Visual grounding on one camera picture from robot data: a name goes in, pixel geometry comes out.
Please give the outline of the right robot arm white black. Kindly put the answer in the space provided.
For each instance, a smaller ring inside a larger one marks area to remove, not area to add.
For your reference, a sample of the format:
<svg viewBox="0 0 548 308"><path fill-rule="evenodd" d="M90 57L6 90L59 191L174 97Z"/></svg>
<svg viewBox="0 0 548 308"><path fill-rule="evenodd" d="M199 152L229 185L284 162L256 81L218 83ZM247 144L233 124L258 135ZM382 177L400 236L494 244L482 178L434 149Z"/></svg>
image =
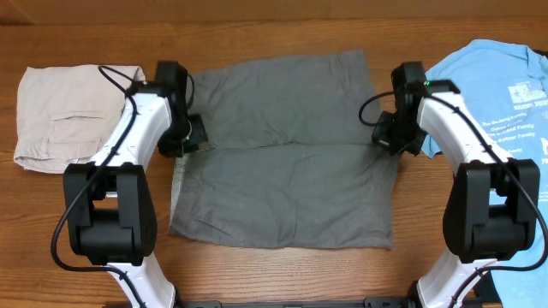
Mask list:
<svg viewBox="0 0 548 308"><path fill-rule="evenodd" d="M529 249L547 226L538 208L540 172L515 159L469 113L450 80L428 80L421 62L391 72L396 110L373 123L372 142L391 155L420 153L432 136L451 165L453 185L443 216L445 249L405 297L366 299L366 307L479 307L466 298L493 271Z"/></svg>

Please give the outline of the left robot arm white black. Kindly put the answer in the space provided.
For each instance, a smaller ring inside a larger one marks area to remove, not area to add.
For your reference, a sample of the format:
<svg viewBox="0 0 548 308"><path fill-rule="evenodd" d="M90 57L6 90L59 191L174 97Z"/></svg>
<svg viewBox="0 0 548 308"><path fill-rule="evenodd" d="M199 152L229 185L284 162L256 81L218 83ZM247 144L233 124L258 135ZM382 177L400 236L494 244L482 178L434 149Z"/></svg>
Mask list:
<svg viewBox="0 0 548 308"><path fill-rule="evenodd" d="M125 107L110 138L88 163L71 163L63 173L66 210L51 237L51 257L67 271L57 252L62 229L86 272L108 272L131 307L182 306L153 250L158 221L146 180L152 154L182 157L208 138L194 102L193 76L178 62L158 62L153 81L122 86Z"/></svg>

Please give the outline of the grey shorts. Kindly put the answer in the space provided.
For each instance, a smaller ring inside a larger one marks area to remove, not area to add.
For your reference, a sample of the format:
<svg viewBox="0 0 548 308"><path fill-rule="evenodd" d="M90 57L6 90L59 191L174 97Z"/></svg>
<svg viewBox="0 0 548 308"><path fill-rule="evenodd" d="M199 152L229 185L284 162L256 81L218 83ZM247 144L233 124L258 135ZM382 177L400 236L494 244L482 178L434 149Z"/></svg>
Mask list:
<svg viewBox="0 0 548 308"><path fill-rule="evenodd" d="M169 231L222 246L391 248L398 164L361 50L194 76L205 146L176 160Z"/></svg>

